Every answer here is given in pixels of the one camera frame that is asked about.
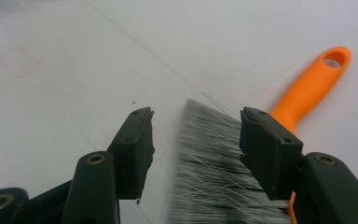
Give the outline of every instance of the black plastic part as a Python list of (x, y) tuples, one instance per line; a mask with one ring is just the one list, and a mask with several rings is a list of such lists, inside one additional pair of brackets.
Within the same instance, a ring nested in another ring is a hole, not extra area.
[(115, 157), (117, 197), (139, 199), (144, 190), (147, 171), (153, 161), (150, 107), (133, 111), (107, 149)]
[(292, 194), (292, 168), (301, 159), (303, 144), (264, 111), (241, 111), (241, 161), (270, 200), (288, 200)]
[(61, 224), (119, 223), (113, 156), (99, 151), (82, 157), (76, 167)]
[(44, 192), (29, 201), (27, 217), (33, 224), (57, 224), (62, 218), (72, 180)]
[(25, 221), (23, 208), (28, 195), (23, 189), (0, 189), (0, 224), (21, 224)]
[(296, 187), (295, 213), (298, 223), (358, 224), (358, 180), (339, 159), (323, 153), (309, 153), (300, 164), (307, 190)]

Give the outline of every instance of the stain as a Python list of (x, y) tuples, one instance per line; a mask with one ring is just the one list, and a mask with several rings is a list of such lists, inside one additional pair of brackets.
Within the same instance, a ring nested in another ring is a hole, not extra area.
[(0, 66), (5, 68), (5, 69), (8, 69), (8, 66), (7, 66), (7, 64), (5, 63), (5, 60), (4, 60), (5, 56), (6, 56), (6, 54), (2, 54), (0, 56)]
[(358, 113), (352, 112), (351, 114), (352, 114), (353, 117), (355, 117), (356, 119), (358, 119)]
[(18, 47), (11, 49), (0, 56), (0, 67), (16, 77), (28, 77), (33, 75), (41, 62), (30, 55), (26, 49)]
[(13, 12), (12, 10), (8, 11), (5, 15), (1, 16), (1, 18), (7, 17), (7, 16), (10, 15), (12, 12)]

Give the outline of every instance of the paintbrush handle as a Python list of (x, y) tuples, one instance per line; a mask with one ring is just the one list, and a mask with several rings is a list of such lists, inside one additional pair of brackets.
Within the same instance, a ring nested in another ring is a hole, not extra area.
[(351, 52), (345, 47), (322, 53), (286, 90), (270, 115), (296, 134), (296, 124), (333, 88), (350, 60)]

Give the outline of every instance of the gray bristles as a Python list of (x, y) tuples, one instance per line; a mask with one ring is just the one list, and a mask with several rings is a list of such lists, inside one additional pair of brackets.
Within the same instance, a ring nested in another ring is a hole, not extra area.
[(240, 162), (241, 122), (195, 101), (186, 105), (172, 224), (291, 223)]

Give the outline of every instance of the white surface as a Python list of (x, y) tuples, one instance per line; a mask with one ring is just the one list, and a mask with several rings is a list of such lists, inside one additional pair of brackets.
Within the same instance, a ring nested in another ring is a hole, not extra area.
[(151, 106), (155, 159), (122, 223), (166, 223), (186, 99), (269, 110), (339, 45), (351, 66), (297, 134), (358, 177), (358, 1), (0, 0), (0, 188), (61, 184)]

